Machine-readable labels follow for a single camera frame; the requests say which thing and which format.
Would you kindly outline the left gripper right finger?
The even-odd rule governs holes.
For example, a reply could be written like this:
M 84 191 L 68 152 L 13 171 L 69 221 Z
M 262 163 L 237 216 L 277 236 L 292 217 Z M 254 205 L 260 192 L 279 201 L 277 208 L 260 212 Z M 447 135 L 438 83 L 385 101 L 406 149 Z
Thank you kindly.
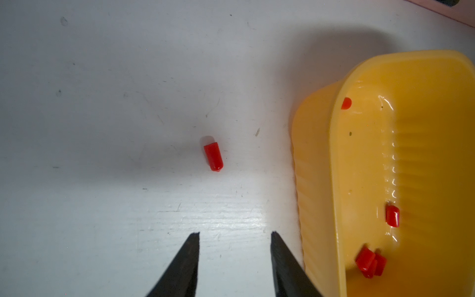
M 270 253 L 276 297 L 322 297 L 276 231 L 271 234 Z

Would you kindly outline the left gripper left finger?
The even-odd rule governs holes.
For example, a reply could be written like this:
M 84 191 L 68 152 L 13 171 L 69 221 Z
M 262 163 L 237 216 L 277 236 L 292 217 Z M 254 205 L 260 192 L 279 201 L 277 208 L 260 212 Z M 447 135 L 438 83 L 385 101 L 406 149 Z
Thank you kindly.
M 199 250 L 199 233 L 192 233 L 147 297 L 194 297 L 197 288 Z

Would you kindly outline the yellow plastic storage box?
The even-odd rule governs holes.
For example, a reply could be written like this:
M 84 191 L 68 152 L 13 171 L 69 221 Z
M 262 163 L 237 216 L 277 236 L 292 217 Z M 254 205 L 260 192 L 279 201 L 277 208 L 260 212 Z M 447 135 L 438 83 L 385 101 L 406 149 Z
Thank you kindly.
M 323 296 L 475 294 L 475 67 L 465 55 L 368 59 L 300 104 L 291 142 L 305 271 Z M 398 228 L 385 221 L 388 203 Z M 357 268 L 363 246 L 387 258 L 382 276 Z

